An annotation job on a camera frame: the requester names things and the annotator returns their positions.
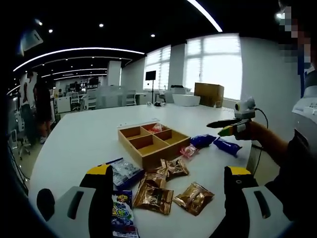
ceiling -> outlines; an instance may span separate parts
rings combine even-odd
[[[215,19],[224,33],[259,37],[277,41],[280,37],[274,18],[277,0],[197,0]],[[26,30],[39,33],[43,43],[16,56],[12,70],[34,57],[53,51],[81,48],[118,48],[143,53],[166,45],[184,43],[186,39],[217,34],[213,25],[186,0],[160,1],[89,1],[83,5],[51,4],[49,7],[28,6],[29,11],[17,13],[21,19],[19,35]],[[49,55],[34,60],[13,72],[9,88],[26,70],[33,70],[52,87],[54,79],[64,74],[55,72],[76,69],[107,68],[109,60],[119,60],[122,67],[145,55],[110,50],[79,50]],[[105,73],[106,70],[79,71],[78,74]]]

white cabinet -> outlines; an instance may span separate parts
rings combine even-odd
[[[57,98],[58,113],[70,112],[70,97]]]

window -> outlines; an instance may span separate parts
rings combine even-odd
[[[195,82],[224,86],[224,97],[240,100],[242,60],[238,35],[206,36],[187,41],[183,85],[195,89]]]
[[[167,89],[168,87],[168,74],[169,74],[169,58],[170,46],[158,49],[148,53],[145,61],[145,73],[149,71],[156,71],[156,78],[154,80],[154,89]],[[144,73],[143,89],[152,90],[152,82],[145,81],[146,74]]]

wooden tray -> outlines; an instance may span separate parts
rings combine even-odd
[[[131,157],[145,170],[160,166],[160,159],[173,160],[180,156],[180,149],[190,144],[190,137],[163,126],[163,131],[150,133],[155,125],[118,130],[118,138]]]

